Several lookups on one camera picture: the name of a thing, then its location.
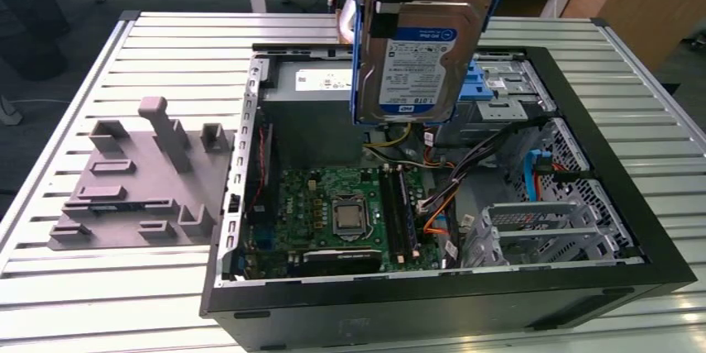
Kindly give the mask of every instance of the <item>gray carpet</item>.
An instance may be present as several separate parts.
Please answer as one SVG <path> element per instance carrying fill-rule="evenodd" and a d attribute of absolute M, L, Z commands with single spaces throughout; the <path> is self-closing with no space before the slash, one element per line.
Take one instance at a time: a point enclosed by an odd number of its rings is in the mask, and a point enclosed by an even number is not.
<path fill-rule="evenodd" d="M 70 32 L 58 39 L 68 59 L 66 72 L 44 82 L 28 82 L 0 61 L 0 92 L 9 100 L 52 98 L 70 100 L 100 52 L 122 10 L 153 12 L 248 12 L 249 0 L 57 0 L 70 22 Z M 325 12 L 325 0 L 267 0 L 271 12 Z M 706 127 L 706 53 L 679 46 L 659 70 L 663 82 L 682 83 L 676 100 Z M 17 103 L 24 115 L 20 126 L 0 126 L 0 189 L 18 189 L 64 112 L 61 103 Z M 12 197 L 0 194 L 0 215 Z"/>

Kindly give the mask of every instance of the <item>aluminum extrusion table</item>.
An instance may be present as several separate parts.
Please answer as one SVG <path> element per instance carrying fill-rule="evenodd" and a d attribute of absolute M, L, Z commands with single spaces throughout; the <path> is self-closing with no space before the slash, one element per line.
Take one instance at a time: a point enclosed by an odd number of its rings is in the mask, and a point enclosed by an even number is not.
<path fill-rule="evenodd" d="M 117 23 L 0 223 L 2 353 L 239 350 L 197 314 L 208 246 L 53 252 L 46 241 L 92 150 L 85 135 L 96 120 L 116 118 L 130 130 L 149 129 L 136 108 L 142 96 L 160 95 L 185 129 L 204 122 L 237 129 L 251 43 L 265 41 L 335 43 L 333 18 L 144 12 Z M 703 351 L 703 133 L 612 31 L 588 20 L 496 18 L 480 44 L 550 49 L 700 280 L 572 330 L 331 351 Z"/>

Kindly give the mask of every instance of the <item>green motherboard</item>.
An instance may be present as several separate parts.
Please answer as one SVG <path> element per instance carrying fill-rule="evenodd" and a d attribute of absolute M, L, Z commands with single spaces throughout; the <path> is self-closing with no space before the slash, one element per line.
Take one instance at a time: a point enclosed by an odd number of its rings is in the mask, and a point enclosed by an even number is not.
<path fill-rule="evenodd" d="M 389 255 L 384 224 L 388 217 L 379 187 L 381 172 L 375 168 L 287 169 L 281 172 L 276 220 L 273 224 L 255 226 L 251 231 L 257 247 L 257 255 L 251 257 L 257 269 L 255 278 L 288 277 L 292 266 L 288 253 L 307 250 L 379 250 L 383 253 L 380 272 L 437 267 L 433 239 L 423 236 L 419 236 L 415 259 L 399 263 Z M 417 169 L 404 172 L 404 182 L 413 206 L 423 197 Z"/>

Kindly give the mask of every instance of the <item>black case frame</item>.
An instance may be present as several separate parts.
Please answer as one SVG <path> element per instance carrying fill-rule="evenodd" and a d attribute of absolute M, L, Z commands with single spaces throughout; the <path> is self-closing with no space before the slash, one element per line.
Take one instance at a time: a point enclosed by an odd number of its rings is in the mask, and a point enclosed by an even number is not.
<path fill-rule="evenodd" d="M 349 54 L 345 45 L 253 47 Z M 215 318 L 248 351 L 575 327 L 624 303 L 696 281 L 550 52 L 495 46 L 476 51 L 523 53 L 531 62 L 644 264 L 215 288 L 213 246 L 200 315 Z"/>

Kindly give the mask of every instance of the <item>hard drive label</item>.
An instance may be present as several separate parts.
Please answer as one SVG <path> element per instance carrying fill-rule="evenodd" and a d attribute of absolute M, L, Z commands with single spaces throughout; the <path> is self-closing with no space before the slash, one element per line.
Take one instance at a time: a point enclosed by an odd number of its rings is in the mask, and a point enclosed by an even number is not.
<path fill-rule="evenodd" d="M 449 28 L 397 28 L 387 41 L 379 105 L 389 113 L 428 111 L 445 78 L 441 57 L 455 45 Z"/>

